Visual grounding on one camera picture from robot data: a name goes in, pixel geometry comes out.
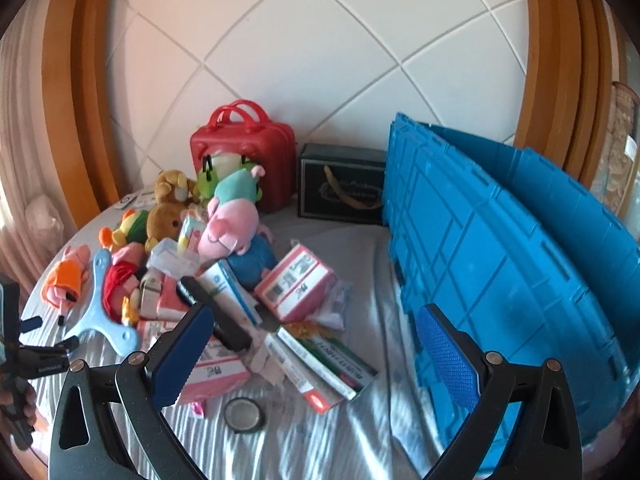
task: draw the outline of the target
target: stuffed toy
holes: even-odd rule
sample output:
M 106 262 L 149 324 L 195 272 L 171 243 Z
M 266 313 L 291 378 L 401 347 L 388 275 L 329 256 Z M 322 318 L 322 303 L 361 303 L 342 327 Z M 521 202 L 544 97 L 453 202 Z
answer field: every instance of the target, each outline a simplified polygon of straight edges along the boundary
M 200 205 L 207 206 L 209 200 L 213 198 L 220 181 L 225 180 L 238 170 L 244 169 L 251 173 L 256 166 L 258 164 L 237 153 L 217 153 L 204 156 L 202 158 L 202 170 L 198 172 L 196 183 L 200 193 Z M 257 180 L 260 176 L 264 176 L 264 173 L 255 177 L 255 179 Z M 254 202 L 261 198 L 262 190 L 257 188 Z
M 120 227 L 111 230 L 103 227 L 98 233 L 100 245 L 107 248 L 111 253 L 116 253 L 127 244 L 136 242 L 146 244 L 146 221 L 149 211 L 135 211 L 128 209 L 122 215 Z
M 102 306 L 107 315 L 117 323 L 122 320 L 123 307 L 130 307 L 130 301 L 124 305 L 124 299 L 130 298 L 140 285 L 136 272 L 142 267 L 145 258 L 145 247 L 137 242 L 124 246 L 111 258 L 111 267 L 107 270 L 102 286 Z
M 151 252 L 160 240 L 172 238 L 178 241 L 182 222 L 186 217 L 186 208 L 181 203 L 164 202 L 157 204 L 146 221 L 147 241 L 145 249 Z
M 47 274 L 40 289 L 40 299 L 60 310 L 58 326 L 65 322 L 65 316 L 80 298 L 82 284 L 88 279 L 87 266 L 91 258 L 88 245 L 73 249 L 65 247 L 62 259 Z
M 233 253 L 245 254 L 256 233 L 273 239 L 271 231 L 260 224 L 258 210 L 250 200 L 236 198 L 220 205 L 214 197 L 207 210 L 209 221 L 198 242 L 198 252 L 204 258 L 219 260 Z
M 246 290 L 252 292 L 277 264 L 278 259 L 271 249 L 273 241 L 263 234 L 255 235 L 249 250 L 244 254 L 230 254 L 226 258 L 231 271 Z
M 236 198 L 244 198 L 255 204 L 258 198 L 256 182 L 262 176 L 264 176 L 262 166 L 254 166 L 251 171 L 241 168 L 223 178 L 216 186 L 213 196 L 220 201 L 220 205 Z
M 156 202 L 188 205 L 200 201 L 200 191 L 194 180 L 179 170 L 161 171 L 154 189 Z

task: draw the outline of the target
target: pink box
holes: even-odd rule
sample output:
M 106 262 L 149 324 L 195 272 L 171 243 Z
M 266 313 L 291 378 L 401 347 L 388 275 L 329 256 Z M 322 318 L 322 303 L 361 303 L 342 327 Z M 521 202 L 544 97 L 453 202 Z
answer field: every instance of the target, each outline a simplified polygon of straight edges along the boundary
M 164 276 L 162 292 L 160 292 L 160 298 L 158 299 L 158 314 L 156 316 L 161 321 L 178 322 L 189 311 L 189 307 L 180 300 L 175 291 L 177 284 L 178 282 L 171 276 Z
M 148 351 L 161 334 L 177 325 L 171 321 L 141 321 L 138 333 L 142 351 Z M 240 358 L 225 348 L 220 341 L 211 338 L 198 363 L 193 368 L 175 405 L 199 402 L 226 394 L 244 384 L 251 374 Z
M 324 302 L 338 277 L 303 245 L 296 245 L 254 294 L 284 323 L 302 321 Z

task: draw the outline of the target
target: barcode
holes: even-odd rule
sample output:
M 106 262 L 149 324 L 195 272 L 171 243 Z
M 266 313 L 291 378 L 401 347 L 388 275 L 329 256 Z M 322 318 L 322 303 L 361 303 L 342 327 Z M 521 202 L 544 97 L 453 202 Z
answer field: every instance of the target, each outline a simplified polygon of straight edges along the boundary
M 283 292 L 284 290 L 282 290 L 282 287 L 276 283 L 267 292 L 267 300 L 271 301 L 271 303 L 275 303 L 275 301 L 282 295 Z

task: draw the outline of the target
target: plush toy ear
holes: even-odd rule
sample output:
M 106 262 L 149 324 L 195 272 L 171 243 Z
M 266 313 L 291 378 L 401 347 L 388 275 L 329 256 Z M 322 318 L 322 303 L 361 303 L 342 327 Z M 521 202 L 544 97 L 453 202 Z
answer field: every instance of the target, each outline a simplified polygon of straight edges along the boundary
M 177 176 L 178 176 L 178 178 L 177 178 L 178 187 L 186 188 L 187 187 L 187 176 L 183 172 L 178 173 Z
M 171 193 L 171 184 L 167 182 L 160 182 L 160 184 L 156 184 L 156 195 L 164 198 L 169 193 Z
M 217 196 L 209 200 L 209 205 L 207 205 L 207 213 L 209 213 L 209 218 L 213 218 L 213 213 L 216 212 L 216 209 L 218 209 L 219 205 L 220 199 Z
M 216 240 L 227 234 L 231 229 L 231 224 L 224 218 L 214 219 L 211 221 L 211 233 L 216 237 Z
M 265 171 L 264 168 L 260 165 L 258 166 L 254 166 L 251 168 L 251 176 L 255 179 L 258 180 L 260 177 L 263 177 L 265 175 Z

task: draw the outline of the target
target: bed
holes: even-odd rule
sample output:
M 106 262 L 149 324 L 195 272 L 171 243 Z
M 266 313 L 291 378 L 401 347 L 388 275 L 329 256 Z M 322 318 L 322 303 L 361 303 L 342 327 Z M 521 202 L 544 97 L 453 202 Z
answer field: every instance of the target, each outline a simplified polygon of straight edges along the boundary
M 97 233 L 115 226 L 121 211 L 109 208 L 71 241 L 98 250 Z M 188 406 L 167 408 L 164 415 L 185 449 L 211 479 L 419 479 L 442 452 L 435 435 L 431 404 L 416 384 L 412 335 L 399 307 L 399 288 L 388 259 L 386 228 L 299 219 L 287 208 L 264 218 L 282 256 L 297 239 L 353 283 L 344 340 L 380 371 L 375 382 L 352 402 L 317 415 L 286 383 L 271 386 L 254 376 L 242 387 L 207 401 L 207 418 L 196 420 Z M 52 264 L 59 259 L 58 255 Z M 79 306 L 67 320 L 79 319 L 91 292 L 85 285 Z M 56 313 L 33 294 L 23 317 L 42 316 L 43 327 L 24 336 L 25 344 L 50 345 L 63 338 Z M 103 336 L 84 336 L 73 358 L 92 367 L 120 362 Z M 52 422 L 64 375 L 34 382 L 40 413 Z M 229 399 L 249 396 L 266 411 L 265 428 L 250 435 L 233 434 L 220 407 Z M 154 474 L 132 435 L 124 411 L 114 416 L 130 456 L 145 478 Z M 48 454 L 49 432 L 37 433 L 34 448 Z

